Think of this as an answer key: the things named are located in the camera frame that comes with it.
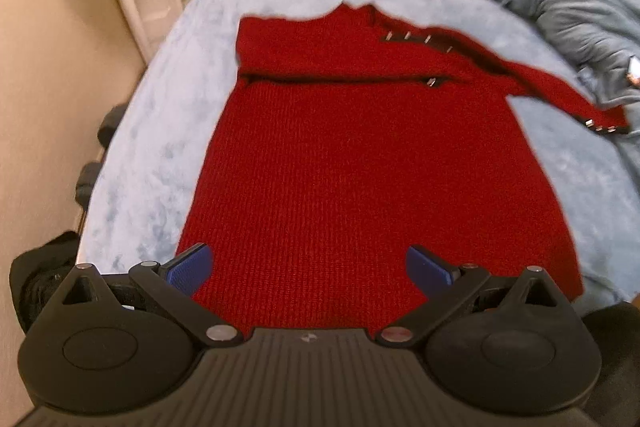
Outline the red knit sweater dress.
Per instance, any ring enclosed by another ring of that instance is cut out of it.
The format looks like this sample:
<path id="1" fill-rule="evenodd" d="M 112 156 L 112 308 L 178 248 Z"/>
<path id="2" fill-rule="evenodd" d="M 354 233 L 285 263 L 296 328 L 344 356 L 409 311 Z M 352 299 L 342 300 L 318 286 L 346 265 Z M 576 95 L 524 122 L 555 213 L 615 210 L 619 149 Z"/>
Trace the red knit sweater dress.
<path id="1" fill-rule="evenodd" d="M 235 54 L 180 239 L 213 255 L 199 305 L 244 334 L 376 333 L 423 303 L 406 272 L 414 244 L 503 277 L 540 265 L 568 298 L 582 293 L 560 204 L 509 98 L 536 98 L 596 135 L 626 133 L 623 109 L 372 5 L 244 17 Z"/>

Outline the light blue fleece bed sheet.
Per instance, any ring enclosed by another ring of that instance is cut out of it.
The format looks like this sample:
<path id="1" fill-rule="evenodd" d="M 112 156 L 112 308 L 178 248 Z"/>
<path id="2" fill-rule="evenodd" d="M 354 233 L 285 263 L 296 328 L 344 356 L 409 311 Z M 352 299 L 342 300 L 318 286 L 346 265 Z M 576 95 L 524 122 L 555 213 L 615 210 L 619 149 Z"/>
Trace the light blue fleece bed sheet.
<path id="1" fill-rule="evenodd" d="M 146 71 L 107 150 L 78 258 L 105 273 L 177 249 L 207 145 L 236 77 L 245 14 L 314 18 L 374 3 L 420 25 L 462 31 L 508 60 L 580 80 L 521 17 L 492 0 L 191 0 Z M 582 312 L 639 291 L 639 145 L 596 135 L 550 106 L 511 103 L 547 173 L 578 250 Z"/>

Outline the black dumbbell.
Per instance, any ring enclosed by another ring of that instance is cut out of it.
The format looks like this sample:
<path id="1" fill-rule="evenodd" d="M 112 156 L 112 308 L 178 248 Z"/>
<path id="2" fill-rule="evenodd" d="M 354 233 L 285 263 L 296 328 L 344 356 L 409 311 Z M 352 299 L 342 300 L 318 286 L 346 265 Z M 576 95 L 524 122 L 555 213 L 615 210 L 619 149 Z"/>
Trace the black dumbbell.
<path id="1" fill-rule="evenodd" d="M 75 202 L 82 210 L 87 210 L 96 181 L 98 181 L 102 164 L 99 161 L 91 161 L 83 165 L 78 174 L 75 186 Z"/>
<path id="2" fill-rule="evenodd" d="M 113 136 L 119 124 L 122 122 L 122 118 L 124 118 L 127 107 L 127 103 L 115 105 L 104 116 L 98 129 L 98 133 L 96 134 L 96 137 L 104 150 L 107 150 L 110 146 Z"/>

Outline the black trousers of person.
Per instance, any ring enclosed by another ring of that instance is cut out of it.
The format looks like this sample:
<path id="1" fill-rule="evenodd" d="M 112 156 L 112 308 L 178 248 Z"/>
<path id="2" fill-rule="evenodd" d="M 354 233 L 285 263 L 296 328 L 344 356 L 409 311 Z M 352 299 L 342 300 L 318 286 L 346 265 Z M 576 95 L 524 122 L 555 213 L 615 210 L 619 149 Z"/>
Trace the black trousers of person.
<path id="1" fill-rule="evenodd" d="M 640 407 L 639 309 L 617 303 L 584 321 L 601 352 L 600 377 L 584 411 L 600 426 L 638 426 Z"/>

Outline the smartphone on blanket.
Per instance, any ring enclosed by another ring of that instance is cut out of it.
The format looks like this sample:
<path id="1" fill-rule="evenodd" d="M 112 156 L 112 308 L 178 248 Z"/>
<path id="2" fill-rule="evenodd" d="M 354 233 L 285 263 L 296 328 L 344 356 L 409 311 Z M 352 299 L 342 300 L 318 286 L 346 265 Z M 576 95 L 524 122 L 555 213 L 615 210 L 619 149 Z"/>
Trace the smartphone on blanket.
<path id="1" fill-rule="evenodd" d="M 636 56 L 629 57 L 626 79 L 635 88 L 640 88 L 640 60 Z"/>

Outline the light blue rumpled blanket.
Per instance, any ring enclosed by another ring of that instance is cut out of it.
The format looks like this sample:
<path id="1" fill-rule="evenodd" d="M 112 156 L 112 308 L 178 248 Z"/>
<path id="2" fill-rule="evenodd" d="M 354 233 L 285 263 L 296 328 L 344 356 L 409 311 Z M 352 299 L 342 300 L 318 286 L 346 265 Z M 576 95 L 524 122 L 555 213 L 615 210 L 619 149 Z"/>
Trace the light blue rumpled blanket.
<path id="1" fill-rule="evenodd" d="M 494 0 L 532 22 L 605 107 L 639 106 L 639 88 L 626 79 L 639 58 L 639 0 Z"/>

